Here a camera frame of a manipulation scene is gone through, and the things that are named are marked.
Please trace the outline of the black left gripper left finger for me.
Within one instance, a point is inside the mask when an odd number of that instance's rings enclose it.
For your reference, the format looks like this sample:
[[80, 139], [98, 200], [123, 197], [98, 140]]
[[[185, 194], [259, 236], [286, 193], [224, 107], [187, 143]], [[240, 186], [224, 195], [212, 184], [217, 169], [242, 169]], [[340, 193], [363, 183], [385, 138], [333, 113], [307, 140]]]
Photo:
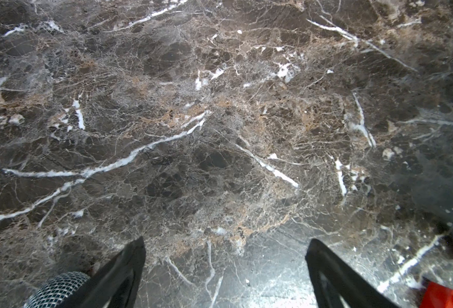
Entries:
[[146, 260], [144, 239], [127, 244], [59, 307], [133, 308]]

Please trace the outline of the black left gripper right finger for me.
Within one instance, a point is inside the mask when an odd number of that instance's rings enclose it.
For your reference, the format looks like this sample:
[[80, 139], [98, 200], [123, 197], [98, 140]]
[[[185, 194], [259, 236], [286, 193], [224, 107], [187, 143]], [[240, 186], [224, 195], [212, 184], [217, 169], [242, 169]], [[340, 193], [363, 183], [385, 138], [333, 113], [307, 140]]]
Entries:
[[312, 239], [306, 254], [318, 307], [396, 307], [327, 245]]

